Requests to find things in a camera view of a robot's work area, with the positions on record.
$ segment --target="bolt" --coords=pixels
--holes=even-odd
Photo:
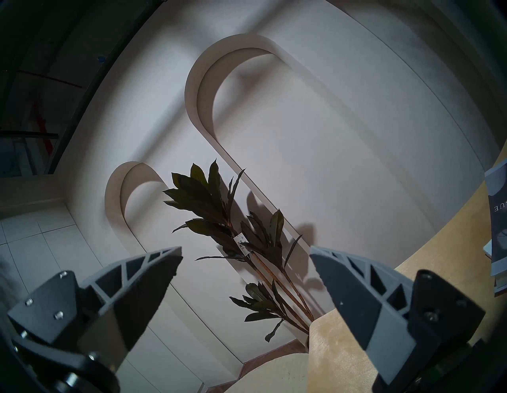
[[[426,318],[428,318],[431,322],[438,322],[439,321],[439,315],[436,312],[427,311],[424,313],[424,316]]]

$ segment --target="book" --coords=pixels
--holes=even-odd
[[[485,173],[491,216],[491,276],[507,271],[507,160]]]

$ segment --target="white tile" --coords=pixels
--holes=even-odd
[[[197,392],[201,387],[201,380],[167,349],[150,328],[139,338],[127,360],[161,393]]]
[[[33,212],[2,219],[2,227],[7,242],[23,239],[41,232]]]
[[[0,245],[0,272],[1,286],[7,295],[7,308],[11,308],[26,298],[28,291],[21,280],[7,244]]]
[[[0,221],[0,244],[5,243],[7,243],[7,240],[5,240],[4,228],[2,227],[2,222]]]
[[[128,362],[124,360],[116,373],[120,382],[122,393],[159,393],[159,391],[148,382],[139,372]]]
[[[13,241],[9,249],[28,292],[60,271],[42,234]]]
[[[78,282],[102,266],[76,225],[43,233],[49,249],[62,270],[72,270]]]
[[[43,233],[75,224],[63,202],[44,203],[34,214]]]

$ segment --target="wooden floor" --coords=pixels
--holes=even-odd
[[[239,375],[239,379],[243,378],[250,371],[263,365],[264,363],[269,362],[270,360],[273,359],[281,358],[282,356],[285,355],[290,355],[291,353],[307,353],[307,350],[305,346],[301,344],[300,341],[298,340],[291,341],[289,344],[276,348],[271,352],[265,353],[264,355],[261,355],[255,359],[249,360],[248,362],[244,363],[243,368],[241,369],[241,373]],[[224,383],[222,385],[210,387],[206,393],[223,393],[232,385],[234,385],[235,382],[236,381],[231,381]]]

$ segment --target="arched niche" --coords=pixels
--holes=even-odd
[[[270,80],[271,72],[276,75]],[[226,86],[231,77],[247,83]],[[277,78],[286,84],[277,85]],[[299,91],[293,89],[296,84]],[[428,103],[421,108],[438,105],[426,92],[418,93]],[[245,99],[249,94],[257,97]],[[217,104],[224,123],[229,122],[225,128],[217,127]],[[442,156],[452,152],[466,163],[469,151],[454,146],[459,131],[428,129],[427,135],[414,134],[413,142],[408,138],[399,145],[394,136],[382,140],[361,113],[353,113],[292,56],[256,34],[227,37],[204,51],[189,73],[185,105],[194,126],[231,168],[237,173],[247,168],[243,181],[255,196],[271,212],[280,208],[285,213],[289,234],[298,235],[291,224],[308,223],[314,244],[396,266],[442,227],[449,201],[459,201],[470,188],[466,174],[459,174],[459,181],[433,170],[414,175],[397,158],[413,156],[420,167],[429,168],[436,160],[445,165]],[[459,138],[468,143],[462,134]],[[432,185],[440,197],[422,192]],[[300,245],[308,252],[307,242]]]

